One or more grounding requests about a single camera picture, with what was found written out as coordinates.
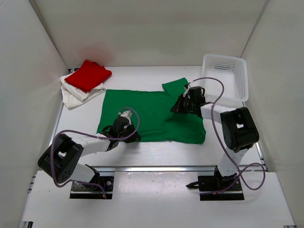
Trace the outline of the green t shirt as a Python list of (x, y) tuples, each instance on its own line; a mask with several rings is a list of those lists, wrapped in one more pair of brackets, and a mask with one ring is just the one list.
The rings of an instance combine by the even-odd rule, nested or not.
[(108, 89), (102, 105), (97, 132), (112, 125), (123, 107), (135, 110), (131, 120), (139, 126), (142, 142), (174, 141), (203, 144), (206, 130), (203, 120), (194, 114), (176, 114), (170, 111), (179, 95), (183, 94), (186, 78), (162, 84), (162, 91), (133, 91)]

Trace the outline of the white t shirt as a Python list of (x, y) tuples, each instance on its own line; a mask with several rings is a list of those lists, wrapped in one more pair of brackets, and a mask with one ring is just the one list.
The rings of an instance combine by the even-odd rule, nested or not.
[(76, 88), (65, 81), (65, 79), (71, 75), (72, 74), (60, 77), (63, 104), (67, 109), (79, 107), (106, 91), (103, 87), (103, 83), (101, 83), (90, 92), (83, 92), (79, 88)]

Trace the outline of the red t shirt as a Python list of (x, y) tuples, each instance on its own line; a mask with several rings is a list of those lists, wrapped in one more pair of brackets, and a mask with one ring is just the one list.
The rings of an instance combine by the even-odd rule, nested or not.
[(85, 60), (81, 67), (72, 75), (68, 76), (65, 81), (75, 88), (88, 93), (105, 82), (111, 75), (112, 72), (107, 70), (104, 66), (98, 65), (96, 62)]

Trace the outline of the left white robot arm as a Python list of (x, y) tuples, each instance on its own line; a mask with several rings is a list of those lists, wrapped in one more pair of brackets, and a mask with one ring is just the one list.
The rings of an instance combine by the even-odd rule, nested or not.
[(114, 123), (97, 135), (71, 131), (82, 136), (71, 138), (66, 135), (67, 130), (61, 131), (39, 158), (38, 167), (52, 177), (58, 187), (73, 181), (84, 184), (89, 190), (95, 190), (100, 183), (99, 173), (89, 165), (78, 163), (79, 159), (97, 152), (108, 152), (120, 142), (140, 141), (141, 136), (131, 121), (131, 116), (130, 110), (119, 113)]

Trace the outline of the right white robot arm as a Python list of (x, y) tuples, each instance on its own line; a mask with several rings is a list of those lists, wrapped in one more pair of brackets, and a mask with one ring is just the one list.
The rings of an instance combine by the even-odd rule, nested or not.
[(219, 190), (226, 189), (236, 178), (244, 154), (259, 140), (259, 133), (248, 108), (228, 108), (206, 102), (205, 89), (190, 87), (179, 95), (170, 109), (178, 114), (195, 114), (221, 124), (224, 152), (214, 171), (213, 184)]

